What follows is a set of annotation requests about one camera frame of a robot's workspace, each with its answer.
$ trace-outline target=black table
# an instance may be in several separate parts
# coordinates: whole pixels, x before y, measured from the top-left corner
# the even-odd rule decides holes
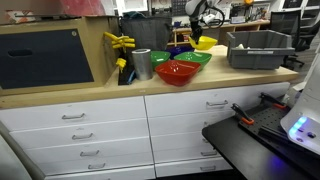
[[[252,109],[248,114],[256,111],[257,108]],[[244,177],[249,180],[312,179],[297,166],[255,140],[238,126],[238,122],[237,118],[232,117],[204,128],[202,134]]]

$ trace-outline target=storage bin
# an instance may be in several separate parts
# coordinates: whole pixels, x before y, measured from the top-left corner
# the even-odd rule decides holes
[[[294,54],[291,36],[271,30],[228,32],[227,38],[227,57],[233,68],[277,69],[285,56]],[[245,49],[237,48],[240,44]]]
[[[117,17],[0,26],[0,95],[102,87],[117,55],[104,32]]]
[[[60,0],[64,12],[70,15],[115,15],[112,0]]]

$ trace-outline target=drawer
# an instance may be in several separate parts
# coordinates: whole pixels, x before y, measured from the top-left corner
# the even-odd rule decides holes
[[[284,95],[289,83],[232,87],[183,93],[150,95],[145,97],[149,117],[185,115],[230,110],[232,103],[243,108],[259,104],[261,92],[275,97]]]
[[[17,108],[0,111],[9,131],[145,118],[143,97]]]
[[[47,176],[45,180],[143,180],[155,179],[154,166]]]
[[[234,115],[234,111],[197,113],[148,118],[151,136],[201,131],[204,127]]]
[[[156,164],[157,177],[232,169],[222,157]]]
[[[198,146],[181,149],[170,149],[165,151],[156,151],[153,153],[153,156],[155,163],[220,157],[217,150],[215,150],[212,146]]]
[[[77,161],[43,163],[37,164],[37,166],[42,170],[42,172],[45,175],[56,175],[152,164],[152,153],[149,152]]]
[[[10,135],[22,149],[81,144],[149,136],[146,119],[116,121],[61,128],[14,131]]]
[[[145,153],[151,152],[151,146],[149,137],[144,137],[71,146],[26,149],[24,152],[33,162],[39,164]]]
[[[202,136],[201,131],[164,136],[152,136],[151,142],[154,152],[200,146],[206,146],[207,151],[212,150],[212,146]]]

